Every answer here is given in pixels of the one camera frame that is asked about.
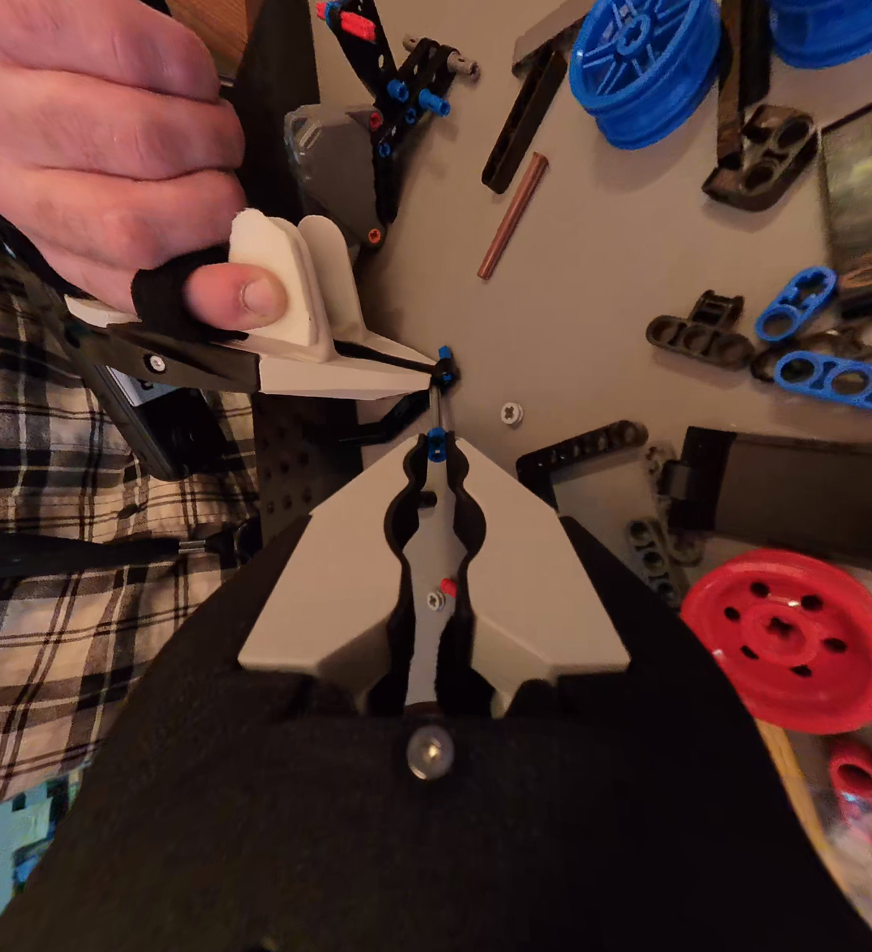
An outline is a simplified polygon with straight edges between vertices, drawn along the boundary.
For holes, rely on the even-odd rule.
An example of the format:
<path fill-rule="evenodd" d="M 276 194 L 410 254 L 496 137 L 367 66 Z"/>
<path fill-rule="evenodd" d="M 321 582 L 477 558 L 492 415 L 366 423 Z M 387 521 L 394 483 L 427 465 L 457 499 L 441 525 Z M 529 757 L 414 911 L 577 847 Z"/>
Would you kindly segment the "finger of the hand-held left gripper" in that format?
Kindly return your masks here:
<path fill-rule="evenodd" d="M 267 395 L 375 401 L 427 391 L 433 370 L 338 356 L 323 363 L 261 356 L 260 391 Z"/>
<path fill-rule="evenodd" d="M 392 366 L 435 366 L 438 363 L 381 335 L 370 335 L 367 342 L 334 339 L 334 347 L 342 357 Z"/>

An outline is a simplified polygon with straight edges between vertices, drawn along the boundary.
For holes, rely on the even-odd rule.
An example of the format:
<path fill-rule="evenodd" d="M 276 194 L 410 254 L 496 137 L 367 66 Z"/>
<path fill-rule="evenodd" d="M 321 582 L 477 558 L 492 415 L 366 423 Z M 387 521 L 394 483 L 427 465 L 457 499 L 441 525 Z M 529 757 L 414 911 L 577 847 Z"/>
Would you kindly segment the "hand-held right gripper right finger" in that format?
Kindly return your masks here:
<path fill-rule="evenodd" d="M 442 697 L 514 697 L 533 681 L 630 664 L 561 518 L 465 439 L 446 436 L 464 555 L 442 631 Z"/>

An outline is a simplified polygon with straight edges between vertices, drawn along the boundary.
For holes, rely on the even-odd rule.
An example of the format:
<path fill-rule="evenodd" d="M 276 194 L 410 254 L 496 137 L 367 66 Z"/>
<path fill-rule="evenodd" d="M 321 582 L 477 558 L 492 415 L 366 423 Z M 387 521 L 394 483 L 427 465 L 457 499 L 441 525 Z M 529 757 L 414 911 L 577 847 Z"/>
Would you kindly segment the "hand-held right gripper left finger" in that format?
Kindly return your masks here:
<path fill-rule="evenodd" d="M 406 439 L 311 513 L 239 652 L 246 670 L 303 674 L 365 697 L 385 675 L 403 568 L 384 533 L 409 488 Z"/>

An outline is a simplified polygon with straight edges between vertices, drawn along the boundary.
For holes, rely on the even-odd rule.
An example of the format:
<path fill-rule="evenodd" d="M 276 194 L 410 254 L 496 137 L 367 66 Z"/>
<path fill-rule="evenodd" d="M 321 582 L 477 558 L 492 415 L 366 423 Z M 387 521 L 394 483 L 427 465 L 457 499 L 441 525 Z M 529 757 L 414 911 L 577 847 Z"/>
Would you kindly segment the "grey motor brick assembly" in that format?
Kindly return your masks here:
<path fill-rule="evenodd" d="M 406 149 L 431 119 L 449 116 L 454 80 L 477 82 L 479 66 L 454 47 L 413 35 L 397 65 L 372 1 L 316 2 L 315 12 L 371 101 L 287 113 L 287 156 L 304 214 L 331 219 L 358 256 L 380 249 L 397 218 Z"/>

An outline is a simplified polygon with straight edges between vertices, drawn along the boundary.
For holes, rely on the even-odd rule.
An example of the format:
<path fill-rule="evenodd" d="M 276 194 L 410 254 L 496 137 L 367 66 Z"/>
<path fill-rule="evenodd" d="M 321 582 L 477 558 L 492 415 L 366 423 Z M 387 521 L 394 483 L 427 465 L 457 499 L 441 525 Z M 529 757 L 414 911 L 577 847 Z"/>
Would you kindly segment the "small blue link piece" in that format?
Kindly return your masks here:
<path fill-rule="evenodd" d="M 799 271 L 756 319 L 756 337 L 766 344 L 794 338 L 833 301 L 837 284 L 838 275 L 832 268 Z"/>

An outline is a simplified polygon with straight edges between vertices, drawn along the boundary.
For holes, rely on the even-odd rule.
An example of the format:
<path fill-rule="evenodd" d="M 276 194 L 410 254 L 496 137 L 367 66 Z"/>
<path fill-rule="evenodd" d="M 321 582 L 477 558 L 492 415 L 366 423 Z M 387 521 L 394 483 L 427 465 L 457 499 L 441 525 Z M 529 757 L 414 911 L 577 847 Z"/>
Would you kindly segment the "person's left hand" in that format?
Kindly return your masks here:
<path fill-rule="evenodd" d="M 143 2 L 0 2 L 0 214 L 133 314 L 145 269 L 228 241 L 244 136 L 200 36 Z"/>

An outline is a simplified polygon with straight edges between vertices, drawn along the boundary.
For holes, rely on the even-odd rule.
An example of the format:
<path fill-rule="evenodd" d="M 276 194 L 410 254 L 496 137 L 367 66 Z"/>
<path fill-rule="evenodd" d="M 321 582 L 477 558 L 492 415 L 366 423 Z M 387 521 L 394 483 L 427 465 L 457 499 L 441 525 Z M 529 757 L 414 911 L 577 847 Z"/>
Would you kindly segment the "dark grey holed beam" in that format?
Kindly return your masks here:
<path fill-rule="evenodd" d="M 673 612 L 680 613 L 691 588 L 687 569 L 700 565 L 705 539 L 696 532 L 669 530 L 657 518 L 630 521 L 625 537 L 635 559 L 637 572 Z"/>

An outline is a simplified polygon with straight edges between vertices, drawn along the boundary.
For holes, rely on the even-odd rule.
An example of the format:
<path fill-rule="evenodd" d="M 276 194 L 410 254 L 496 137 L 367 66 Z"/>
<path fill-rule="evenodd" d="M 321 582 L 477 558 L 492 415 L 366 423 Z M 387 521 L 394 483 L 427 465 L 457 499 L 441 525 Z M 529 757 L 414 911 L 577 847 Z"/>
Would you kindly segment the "long black holed beam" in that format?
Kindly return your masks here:
<path fill-rule="evenodd" d="M 574 435 L 517 458 L 519 483 L 553 509 L 558 509 L 554 475 L 628 449 L 640 449 L 649 437 L 641 422 L 621 420 Z"/>

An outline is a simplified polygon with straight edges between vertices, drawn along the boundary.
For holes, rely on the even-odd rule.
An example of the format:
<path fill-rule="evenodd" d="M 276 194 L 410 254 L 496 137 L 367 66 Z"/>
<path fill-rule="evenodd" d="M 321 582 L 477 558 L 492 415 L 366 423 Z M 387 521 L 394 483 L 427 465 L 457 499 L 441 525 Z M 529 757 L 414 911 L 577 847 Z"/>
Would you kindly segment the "dark brown axle rod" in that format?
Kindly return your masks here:
<path fill-rule="evenodd" d="M 477 278 L 489 281 L 498 268 L 525 212 L 549 169 L 549 159 L 535 151 L 514 196 L 506 209 L 496 234 L 477 271 Z"/>

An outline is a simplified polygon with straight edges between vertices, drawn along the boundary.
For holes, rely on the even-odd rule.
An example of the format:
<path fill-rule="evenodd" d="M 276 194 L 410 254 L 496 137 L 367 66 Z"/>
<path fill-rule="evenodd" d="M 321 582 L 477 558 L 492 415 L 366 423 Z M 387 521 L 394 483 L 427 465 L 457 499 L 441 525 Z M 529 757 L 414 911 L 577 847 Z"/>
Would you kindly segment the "short black holed beam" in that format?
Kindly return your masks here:
<path fill-rule="evenodd" d="M 529 68 L 481 173 L 481 183 L 497 195 L 512 184 L 537 130 L 567 73 L 560 49 L 544 46 Z"/>

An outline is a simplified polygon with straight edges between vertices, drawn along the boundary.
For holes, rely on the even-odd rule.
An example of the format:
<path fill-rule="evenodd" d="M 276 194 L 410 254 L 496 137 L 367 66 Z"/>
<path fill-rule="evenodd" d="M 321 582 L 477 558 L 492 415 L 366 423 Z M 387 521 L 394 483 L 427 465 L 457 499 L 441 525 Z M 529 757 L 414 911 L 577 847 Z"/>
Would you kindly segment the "dark grey tee connector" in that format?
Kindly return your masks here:
<path fill-rule="evenodd" d="M 736 331 L 744 310 L 743 296 L 702 292 L 689 316 L 656 316 L 645 328 L 646 341 L 656 349 L 729 371 L 749 366 L 755 346 Z"/>

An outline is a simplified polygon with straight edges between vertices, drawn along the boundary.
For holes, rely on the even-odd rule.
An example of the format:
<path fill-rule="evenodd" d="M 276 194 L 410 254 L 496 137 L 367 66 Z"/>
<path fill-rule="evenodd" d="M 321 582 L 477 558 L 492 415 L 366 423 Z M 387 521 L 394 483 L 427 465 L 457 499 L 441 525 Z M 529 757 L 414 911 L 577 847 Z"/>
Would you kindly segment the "long yellow axle rod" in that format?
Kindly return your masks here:
<path fill-rule="evenodd" d="M 831 856 L 829 842 L 795 749 L 782 728 L 768 723 L 761 723 L 759 728 L 799 823 L 814 850 L 826 862 Z"/>

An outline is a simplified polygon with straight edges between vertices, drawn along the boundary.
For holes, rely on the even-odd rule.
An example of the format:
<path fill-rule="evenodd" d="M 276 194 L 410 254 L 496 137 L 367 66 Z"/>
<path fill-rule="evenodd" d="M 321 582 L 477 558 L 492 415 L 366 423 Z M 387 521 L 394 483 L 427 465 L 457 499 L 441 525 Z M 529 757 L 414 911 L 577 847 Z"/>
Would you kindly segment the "blue toy wheel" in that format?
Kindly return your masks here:
<path fill-rule="evenodd" d="M 572 95 L 612 147 L 653 146 L 715 84 L 721 30 L 715 1 L 597 1 L 572 46 Z"/>
<path fill-rule="evenodd" d="M 770 1 L 774 50 L 785 64 L 820 69 L 872 53 L 872 1 Z"/>

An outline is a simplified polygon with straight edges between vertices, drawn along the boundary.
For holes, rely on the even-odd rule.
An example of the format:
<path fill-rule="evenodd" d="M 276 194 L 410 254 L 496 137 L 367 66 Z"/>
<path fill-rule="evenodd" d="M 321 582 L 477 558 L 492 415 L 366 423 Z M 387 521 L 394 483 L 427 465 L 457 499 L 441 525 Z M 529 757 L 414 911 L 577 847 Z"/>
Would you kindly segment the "black triangular connector piece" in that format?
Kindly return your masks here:
<path fill-rule="evenodd" d="M 747 212 L 775 207 L 814 159 L 818 132 L 809 113 L 758 105 L 741 129 L 737 163 L 718 165 L 702 185 L 711 200 Z"/>

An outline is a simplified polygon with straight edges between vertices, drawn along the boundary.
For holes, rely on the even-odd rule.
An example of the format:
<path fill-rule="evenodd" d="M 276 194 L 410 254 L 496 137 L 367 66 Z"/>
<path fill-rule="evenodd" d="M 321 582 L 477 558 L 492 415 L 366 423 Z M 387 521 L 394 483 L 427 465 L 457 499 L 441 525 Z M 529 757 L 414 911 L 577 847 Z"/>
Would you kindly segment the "black shiny flat tile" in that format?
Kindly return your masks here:
<path fill-rule="evenodd" d="M 872 102 L 819 136 L 826 236 L 846 320 L 872 314 Z"/>

